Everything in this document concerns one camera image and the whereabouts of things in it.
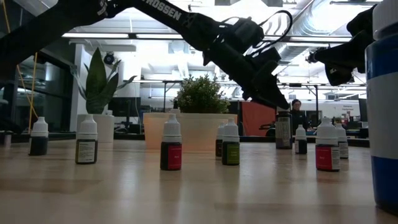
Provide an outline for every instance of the yellow cable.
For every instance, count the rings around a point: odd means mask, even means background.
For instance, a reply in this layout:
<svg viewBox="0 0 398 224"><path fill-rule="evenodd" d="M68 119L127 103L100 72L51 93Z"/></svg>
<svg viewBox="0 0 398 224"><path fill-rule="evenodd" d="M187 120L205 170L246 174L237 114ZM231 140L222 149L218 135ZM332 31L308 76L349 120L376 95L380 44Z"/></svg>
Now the yellow cable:
<svg viewBox="0 0 398 224"><path fill-rule="evenodd" d="M37 52L35 54L35 65L33 66L33 82L32 82L32 92L30 93L30 111L29 111L29 129L28 132L30 134L30 124L32 123L32 109L33 109L33 95L35 90L35 79L36 79L36 65L37 65Z"/></svg>
<svg viewBox="0 0 398 224"><path fill-rule="evenodd" d="M10 33L11 32L11 28L10 28L10 23L8 21L8 16L7 16L6 0L3 0L3 2L2 2L2 9L4 11L4 17L5 17L6 24L7 24L7 31L8 31L8 33ZM25 93L26 93L26 87L25 87L25 84L24 84L24 79L22 77L22 73L21 73L21 70L19 68L19 65L17 65L17 71L18 71L18 74L19 74L19 78L22 81L22 87L24 87L24 90L25 90ZM28 100L28 102L30 104L30 112L33 110L33 113L35 114L36 118L38 118L36 110L33 107L33 103L31 102L31 100L29 99L29 96L27 94L26 94L26 98L27 98L27 100Z"/></svg>

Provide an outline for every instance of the tall bottle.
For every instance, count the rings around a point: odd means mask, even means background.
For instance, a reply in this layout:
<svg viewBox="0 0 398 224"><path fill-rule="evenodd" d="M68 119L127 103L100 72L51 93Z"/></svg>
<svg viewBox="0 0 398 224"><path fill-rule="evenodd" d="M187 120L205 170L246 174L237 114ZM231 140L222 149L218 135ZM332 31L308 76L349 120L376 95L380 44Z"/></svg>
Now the tall bottle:
<svg viewBox="0 0 398 224"><path fill-rule="evenodd" d="M49 144L49 125L45 122L44 117L39 117L33 124L32 132L30 132L30 156L44 156L47 154Z"/></svg>
<svg viewBox="0 0 398 224"><path fill-rule="evenodd" d="M292 149L292 115L288 110L278 108L275 121L275 143L277 149Z"/></svg>
<svg viewBox="0 0 398 224"><path fill-rule="evenodd" d="M340 159L348 159L348 140L346 130L341 124L336 124L338 147L340 148Z"/></svg>
<svg viewBox="0 0 398 224"><path fill-rule="evenodd" d="M296 129L294 152L296 154L307 153L307 133L302 124L299 124L298 128Z"/></svg>
<svg viewBox="0 0 398 224"><path fill-rule="evenodd" d="M80 123L76 139L76 164L95 164L98 157L98 132L97 123L93 115L88 114Z"/></svg>
<svg viewBox="0 0 398 224"><path fill-rule="evenodd" d="M175 114L170 114L164 123L163 140L160 145L160 169L180 170L182 163L181 127Z"/></svg>
<svg viewBox="0 0 398 224"><path fill-rule="evenodd" d="M315 140L315 158L318 170L340 171L340 149L336 128L331 124L330 118L322 118L322 123L317 129Z"/></svg>
<svg viewBox="0 0 398 224"><path fill-rule="evenodd" d="M373 11L373 44L366 49L368 120L376 204L398 215L398 1Z"/></svg>
<svg viewBox="0 0 398 224"><path fill-rule="evenodd" d="M235 124L235 119L228 119L228 124L224 126L223 138L223 156L221 161L223 165L237 166L240 163L240 144L238 125Z"/></svg>
<svg viewBox="0 0 398 224"><path fill-rule="evenodd" d="M218 130L217 130L216 160L221 160L221 157L223 156L222 151L223 151L224 126L225 126L225 124L221 123L218 126Z"/></svg>

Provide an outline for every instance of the red panel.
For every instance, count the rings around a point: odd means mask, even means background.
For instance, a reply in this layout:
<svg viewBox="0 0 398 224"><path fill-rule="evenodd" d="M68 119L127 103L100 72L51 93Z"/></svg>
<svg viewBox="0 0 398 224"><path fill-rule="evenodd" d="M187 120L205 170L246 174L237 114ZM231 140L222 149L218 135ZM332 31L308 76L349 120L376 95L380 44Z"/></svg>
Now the red panel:
<svg viewBox="0 0 398 224"><path fill-rule="evenodd" d="M266 130L259 130L263 124L275 121L275 110L258 103L242 102L243 128L246 136L265 136Z"/></svg>

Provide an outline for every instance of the green plant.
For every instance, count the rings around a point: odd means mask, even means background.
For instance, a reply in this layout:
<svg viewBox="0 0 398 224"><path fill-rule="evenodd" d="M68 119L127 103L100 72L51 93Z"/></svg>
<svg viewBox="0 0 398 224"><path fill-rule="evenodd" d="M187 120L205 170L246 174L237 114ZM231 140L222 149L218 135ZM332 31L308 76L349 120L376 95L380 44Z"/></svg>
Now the green plant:
<svg viewBox="0 0 398 224"><path fill-rule="evenodd" d="M118 86L119 73L116 73L120 60L117 61L108 77L106 77L105 64L102 61L99 49L93 54L90 67L85 64L87 69L86 88L80 82L80 74L77 69L71 69L75 77L80 95L86 100L86 109L89 114L102 114L105 106L112 100L116 90L120 90L131 83L137 76L131 77L127 82Z"/></svg>
<svg viewBox="0 0 398 224"><path fill-rule="evenodd" d="M208 75L184 79L177 94L177 102L183 113L227 113L229 102L218 94L220 85Z"/></svg>

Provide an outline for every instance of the bottle label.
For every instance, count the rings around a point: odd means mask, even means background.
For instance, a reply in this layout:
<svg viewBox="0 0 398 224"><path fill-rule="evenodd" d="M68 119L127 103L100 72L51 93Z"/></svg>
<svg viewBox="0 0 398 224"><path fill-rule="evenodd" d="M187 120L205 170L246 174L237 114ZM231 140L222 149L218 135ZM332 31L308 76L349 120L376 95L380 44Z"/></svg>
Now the bottle label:
<svg viewBox="0 0 398 224"><path fill-rule="evenodd" d="M340 148L335 146L316 146L316 164L318 169L339 170Z"/></svg>
<svg viewBox="0 0 398 224"><path fill-rule="evenodd" d="M299 147L300 147L299 141L298 140L294 141L294 152L295 153L299 153Z"/></svg>
<svg viewBox="0 0 398 224"><path fill-rule="evenodd" d="M79 142L77 162L94 162L94 160L95 160L95 141Z"/></svg>
<svg viewBox="0 0 398 224"><path fill-rule="evenodd" d="M239 164L239 144L228 144L226 150L227 164Z"/></svg>
<svg viewBox="0 0 398 224"><path fill-rule="evenodd" d="M340 148L340 158L348 158L348 142L339 142L338 146Z"/></svg>
<svg viewBox="0 0 398 224"><path fill-rule="evenodd" d="M169 169L180 169L182 158L182 146L169 146Z"/></svg>
<svg viewBox="0 0 398 224"><path fill-rule="evenodd" d="M223 140L216 140L216 157L223 155Z"/></svg>
<svg viewBox="0 0 398 224"><path fill-rule="evenodd" d="M278 118L275 138L282 140L282 147L290 146L290 118Z"/></svg>

